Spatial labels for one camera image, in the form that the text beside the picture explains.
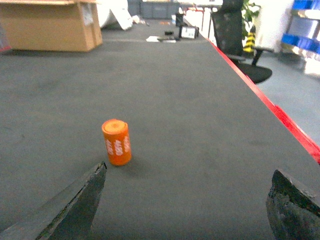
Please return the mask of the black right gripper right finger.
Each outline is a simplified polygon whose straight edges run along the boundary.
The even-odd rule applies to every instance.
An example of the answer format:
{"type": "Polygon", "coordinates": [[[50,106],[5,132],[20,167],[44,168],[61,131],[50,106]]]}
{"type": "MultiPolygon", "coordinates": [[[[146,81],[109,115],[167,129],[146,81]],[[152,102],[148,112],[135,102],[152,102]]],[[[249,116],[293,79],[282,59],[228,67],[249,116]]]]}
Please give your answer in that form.
{"type": "Polygon", "coordinates": [[[320,193],[282,169],[276,169],[266,199],[270,228],[276,240],[320,238],[320,193]]]}

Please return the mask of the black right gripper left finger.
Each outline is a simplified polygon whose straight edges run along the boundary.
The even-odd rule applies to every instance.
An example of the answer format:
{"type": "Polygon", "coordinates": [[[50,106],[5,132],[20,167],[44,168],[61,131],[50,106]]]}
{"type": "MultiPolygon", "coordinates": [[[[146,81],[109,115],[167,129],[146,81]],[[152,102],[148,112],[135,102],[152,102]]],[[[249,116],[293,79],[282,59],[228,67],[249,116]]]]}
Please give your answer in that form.
{"type": "Polygon", "coordinates": [[[1,232],[2,240],[86,240],[104,189],[107,165],[101,162],[72,184],[1,232]]]}

